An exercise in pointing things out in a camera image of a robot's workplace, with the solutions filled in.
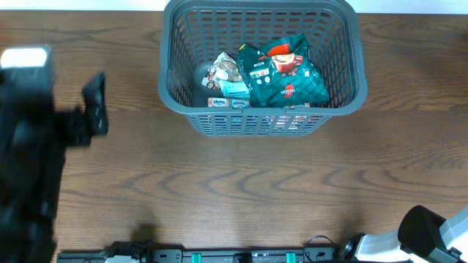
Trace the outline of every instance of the blue-gray plastic basket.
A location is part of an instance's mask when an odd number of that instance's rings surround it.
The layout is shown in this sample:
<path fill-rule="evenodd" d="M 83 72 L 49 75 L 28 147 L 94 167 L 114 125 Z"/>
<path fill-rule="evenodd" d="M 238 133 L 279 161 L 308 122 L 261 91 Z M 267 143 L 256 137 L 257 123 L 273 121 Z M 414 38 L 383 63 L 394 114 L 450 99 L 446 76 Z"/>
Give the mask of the blue-gray plastic basket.
<path fill-rule="evenodd" d="M 312 63 L 325 78 L 330 101 L 317 107 L 207 107 L 201 86 L 221 52 L 236 56 L 243 44 L 261 47 L 304 33 Z M 206 135 L 305 135 L 332 116 L 364 103 L 367 82 L 358 19 L 343 0 L 172 0 L 164 11 L 159 96 Z"/>

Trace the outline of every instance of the wooden surface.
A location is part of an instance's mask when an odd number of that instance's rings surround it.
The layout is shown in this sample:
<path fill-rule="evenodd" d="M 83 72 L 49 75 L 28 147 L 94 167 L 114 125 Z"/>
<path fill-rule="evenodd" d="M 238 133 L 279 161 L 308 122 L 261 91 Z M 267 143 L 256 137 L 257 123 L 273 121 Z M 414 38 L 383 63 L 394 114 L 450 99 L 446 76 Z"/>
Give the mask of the wooden surface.
<path fill-rule="evenodd" d="M 159 100 L 160 12 L 2 12 L 0 45 L 54 47 L 59 108 L 108 77 L 110 132 L 67 154 L 58 249 L 154 238 L 187 248 L 303 245 L 468 203 L 468 17 L 360 15 L 362 110 L 313 135 L 209 138 Z"/>

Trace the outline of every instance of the white background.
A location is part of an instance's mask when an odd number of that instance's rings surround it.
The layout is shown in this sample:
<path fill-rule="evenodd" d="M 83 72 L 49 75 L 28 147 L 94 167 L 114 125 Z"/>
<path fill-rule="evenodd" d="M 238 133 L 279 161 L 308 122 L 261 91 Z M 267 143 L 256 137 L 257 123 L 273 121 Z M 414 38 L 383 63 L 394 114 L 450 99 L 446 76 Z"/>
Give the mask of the white background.
<path fill-rule="evenodd" d="M 0 0 L 0 9 L 161 11 L 169 0 Z M 468 14 L 468 0 L 348 0 L 356 12 Z"/>

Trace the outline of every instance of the basket rim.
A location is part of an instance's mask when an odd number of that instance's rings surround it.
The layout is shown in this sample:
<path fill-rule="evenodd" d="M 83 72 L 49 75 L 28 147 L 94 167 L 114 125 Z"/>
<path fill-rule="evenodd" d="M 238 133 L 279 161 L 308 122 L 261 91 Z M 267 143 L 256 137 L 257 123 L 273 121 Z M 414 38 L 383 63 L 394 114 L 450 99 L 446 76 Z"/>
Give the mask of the basket rim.
<path fill-rule="evenodd" d="M 227 115 L 347 115 L 358 110 L 366 101 L 368 94 L 367 79 L 364 67 L 363 48 L 362 40 L 359 33 L 358 16 L 355 10 L 345 0 L 275 0 L 283 1 L 288 4 L 302 3 L 302 4 L 316 4 L 316 3 L 327 3 L 335 4 L 336 7 L 341 8 L 347 19 L 349 35 L 351 42 L 351 50 L 353 59 L 352 65 L 354 66 L 355 75 L 353 76 L 355 83 L 358 86 L 358 92 L 355 98 L 346 106 L 338 108 L 321 108 L 321 107 L 310 107 L 310 108 L 296 108 L 282 109 L 282 108 L 270 108 L 270 107 L 257 107 L 247 109 L 234 109 L 231 107 L 187 107 L 179 104 L 170 94 L 167 89 L 167 62 L 169 59 L 169 41 L 170 32 L 172 31 L 174 11 L 182 4 L 186 2 L 196 3 L 198 1 L 215 1 L 216 5 L 220 2 L 253 2 L 251 0 L 171 0 L 167 4 L 164 10 L 163 27 L 161 35 L 161 43 L 159 50 L 159 79 L 158 79 L 158 93 L 162 102 L 170 110 L 184 114 L 184 115 L 207 115 L 207 114 L 227 114 Z M 254 0 L 256 2 L 268 2 L 271 0 Z"/>

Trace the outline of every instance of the basket bottom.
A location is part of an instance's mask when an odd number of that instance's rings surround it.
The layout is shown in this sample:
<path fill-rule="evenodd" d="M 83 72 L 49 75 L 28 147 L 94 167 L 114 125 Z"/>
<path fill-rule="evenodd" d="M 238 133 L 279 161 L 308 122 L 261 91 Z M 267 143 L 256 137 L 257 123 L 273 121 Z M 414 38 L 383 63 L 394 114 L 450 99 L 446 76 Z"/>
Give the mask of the basket bottom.
<path fill-rule="evenodd" d="M 207 61 L 199 64 L 193 74 L 193 86 L 192 86 L 192 107 L 207 107 L 208 98 L 222 98 L 221 91 L 214 91 L 210 88 L 206 88 L 202 85 L 202 80 L 206 75 L 206 72 L 213 66 L 213 61 Z"/>

